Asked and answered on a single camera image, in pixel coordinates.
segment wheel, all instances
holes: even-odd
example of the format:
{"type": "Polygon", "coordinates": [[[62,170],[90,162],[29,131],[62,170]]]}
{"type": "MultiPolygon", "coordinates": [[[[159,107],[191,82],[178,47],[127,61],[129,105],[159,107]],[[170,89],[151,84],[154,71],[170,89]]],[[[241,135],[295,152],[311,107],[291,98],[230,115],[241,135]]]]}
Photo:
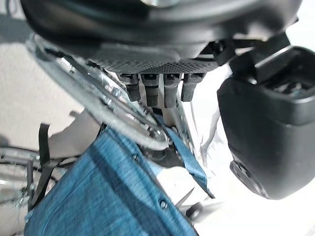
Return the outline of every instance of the wheel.
{"type": "MultiPolygon", "coordinates": [[[[29,161],[34,163],[33,185],[29,189],[36,189],[41,174],[38,152],[19,147],[0,147],[0,236],[23,235],[21,232],[30,199],[27,188],[29,161]]],[[[46,193],[57,179],[50,179],[46,193]]]]}
{"type": "Polygon", "coordinates": [[[106,123],[136,143],[152,150],[164,150],[168,137],[150,111],[131,102],[119,84],[88,61],[66,55],[38,35],[28,49],[40,66],[63,89],[80,102],[99,122],[106,123]]]}

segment gray floor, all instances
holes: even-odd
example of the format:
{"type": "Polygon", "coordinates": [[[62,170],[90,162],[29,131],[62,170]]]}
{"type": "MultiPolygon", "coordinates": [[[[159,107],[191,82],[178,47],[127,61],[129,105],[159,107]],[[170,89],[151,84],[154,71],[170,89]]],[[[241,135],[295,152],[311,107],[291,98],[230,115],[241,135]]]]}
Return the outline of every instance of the gray floor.
{"type": "Polygon", "coordinates": [[[82,107],[39,68],[24,46],[31,29],[23,20],[17,0],[11,14],[0,0],[0,142],[38,148],[41,122],[50,123],[50,133],[69,125],[71,111],[82,107]]]}

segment blue fabric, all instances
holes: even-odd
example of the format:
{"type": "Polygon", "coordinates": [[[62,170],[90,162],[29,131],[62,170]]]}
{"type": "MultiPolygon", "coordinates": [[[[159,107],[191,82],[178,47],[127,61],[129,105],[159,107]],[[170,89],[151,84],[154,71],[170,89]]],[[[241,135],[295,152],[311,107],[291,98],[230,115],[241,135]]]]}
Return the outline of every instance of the blue fabric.
{"type": "Polygon", "coordinates": [[[107,128],[28,215],[24,235],[196,232],[159,188],[138,146],[107,128]]]}
{"type": "Polygon", "coordinates": [[[172,129],[167,127],[165,129],[169,137],[173,141],[175,147],[177,148],[177,151],[183,160],[186,170],[192,175],[199,186],[210,197],[214,198],[213,194],[207,188],[207,175],[197,162],[196,158],[172,129]]]}

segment black plastic housing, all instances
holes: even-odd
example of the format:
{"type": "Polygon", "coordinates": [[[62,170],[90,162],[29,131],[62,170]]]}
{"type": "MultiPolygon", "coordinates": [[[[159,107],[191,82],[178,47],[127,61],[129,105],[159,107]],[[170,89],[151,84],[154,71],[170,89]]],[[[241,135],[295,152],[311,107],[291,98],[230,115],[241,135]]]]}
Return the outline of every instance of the black plastic housing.
{"type": "Polygon", "coordinates": [[[231,76],[218,90],[231,170],[268,199],[282,199],[315,177],[315,54],[300,47],[285,54],[290,60],[266,82],[231,76]]]}

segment blue strap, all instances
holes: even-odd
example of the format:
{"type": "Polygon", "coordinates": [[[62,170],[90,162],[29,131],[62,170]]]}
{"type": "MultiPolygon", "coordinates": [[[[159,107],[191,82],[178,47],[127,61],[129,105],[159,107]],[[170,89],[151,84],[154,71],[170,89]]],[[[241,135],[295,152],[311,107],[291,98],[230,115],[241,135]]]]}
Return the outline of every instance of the blue strap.
{"type": "Polygon", "coordinates": [[[178,153],[184,162],[186,170],[191,174],[194,180],[199,184],[199,186],[211,197],[215,198],[214,195],[207,188],[207,176],[203,171],[196,158],[193,156],[191,151],[185,146],[183,141],[178,137],[178,135],[170,128],[165,128],[169,137],[173,141],[178,153]]]}

